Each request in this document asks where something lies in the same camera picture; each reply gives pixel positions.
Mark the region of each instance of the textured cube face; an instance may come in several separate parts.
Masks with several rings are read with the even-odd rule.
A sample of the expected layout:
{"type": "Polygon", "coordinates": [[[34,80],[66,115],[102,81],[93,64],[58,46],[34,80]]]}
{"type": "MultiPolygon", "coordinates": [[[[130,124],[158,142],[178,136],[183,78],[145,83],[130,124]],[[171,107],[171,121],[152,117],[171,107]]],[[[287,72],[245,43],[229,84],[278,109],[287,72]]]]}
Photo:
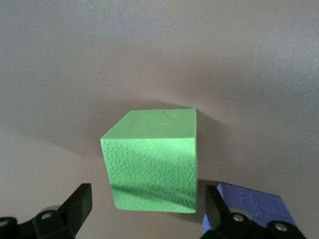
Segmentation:
{"type": "Polygon", "coordinates": [[[102,139],[119,209],[196,211],[196,110],[131,111],[102,139]]]}

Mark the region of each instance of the green foam block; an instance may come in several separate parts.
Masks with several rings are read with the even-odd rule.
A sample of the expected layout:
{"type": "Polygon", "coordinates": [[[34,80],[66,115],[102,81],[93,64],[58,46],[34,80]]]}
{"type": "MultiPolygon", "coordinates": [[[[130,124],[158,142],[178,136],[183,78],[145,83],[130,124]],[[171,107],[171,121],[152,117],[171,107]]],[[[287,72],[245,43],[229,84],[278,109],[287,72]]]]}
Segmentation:
{"type": "Polygon", "coordinates": [[[196,109],[130,111],[101,146],[118,209],[196,212],[196,109]]]}

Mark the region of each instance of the blue block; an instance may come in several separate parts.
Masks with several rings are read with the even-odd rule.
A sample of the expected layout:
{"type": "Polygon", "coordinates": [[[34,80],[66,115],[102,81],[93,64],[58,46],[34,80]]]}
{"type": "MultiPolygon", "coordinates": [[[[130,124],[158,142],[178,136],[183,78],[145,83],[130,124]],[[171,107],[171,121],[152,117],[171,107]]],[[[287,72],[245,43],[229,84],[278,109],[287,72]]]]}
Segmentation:
{"type": "MultiPolygon", "coordinates": [[[[283,221],[297,227],[279,196],[227,183],[220,183],[217,189],[229,208],[245,210],[262,227],[266,227],[270,221],[283,221]]],[[[204,233],[211,229],[206,215],[203,229],[204,233]]]]}

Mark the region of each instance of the metal screw head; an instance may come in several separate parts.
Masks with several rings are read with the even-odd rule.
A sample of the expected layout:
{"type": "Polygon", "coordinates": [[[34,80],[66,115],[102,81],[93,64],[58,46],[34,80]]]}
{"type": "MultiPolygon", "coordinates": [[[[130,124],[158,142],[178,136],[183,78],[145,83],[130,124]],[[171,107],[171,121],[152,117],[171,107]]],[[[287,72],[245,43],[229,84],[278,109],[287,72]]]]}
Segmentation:
{"type": "Polygon", "coordinates": [[[44,220],[44,219],[47,219],[47,218],[49,218],[49,217],[51,217],[51,216],[52,216],[51,213],[46,213],[46,214],[43,214],[43,215],[42,215],[41,219],[44,220]]]}
{"type": "Polygon", "coordinates": [[[3,226],[5,226],[5,225],[7,225],[7,224],[8,224],[7,221],[1,221],[1,222],[0,222],[0,227],[3,227],[3,226]]]}
{"type": "Polygon", "coordinates": [[[275,224],[275,228],[281,232],[286,232],[288,231],[288,228],[286,227],[286,225],[282,224],[282,223],[276,223],[275,224]]]}
{"type": "Polygon", "coordinates": [[[243,221],[244,221],[243,216],[242,216],[242,215],[239,215],[239,214],[235,214],[235,215],[233,216],[233,219],[234,219],[235,221],[237,221],[237,222],[243,222],[243,221]]]}

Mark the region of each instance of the gray backdrop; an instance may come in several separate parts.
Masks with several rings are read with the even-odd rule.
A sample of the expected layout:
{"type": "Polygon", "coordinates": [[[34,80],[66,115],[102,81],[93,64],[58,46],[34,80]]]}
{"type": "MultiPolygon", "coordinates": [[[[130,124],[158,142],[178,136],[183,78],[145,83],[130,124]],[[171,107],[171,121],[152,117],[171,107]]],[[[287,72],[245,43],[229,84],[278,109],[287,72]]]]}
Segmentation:
{"type": "Polygon", "coordinates": [[[317,0],[0,1],[0,216],[82,182],[79,239],[202,233],[203,186],[281,196],[319,235],[317,0]],[[115,209],[100,137],[129,110],[198,109],[194,215],[115,209]]]}

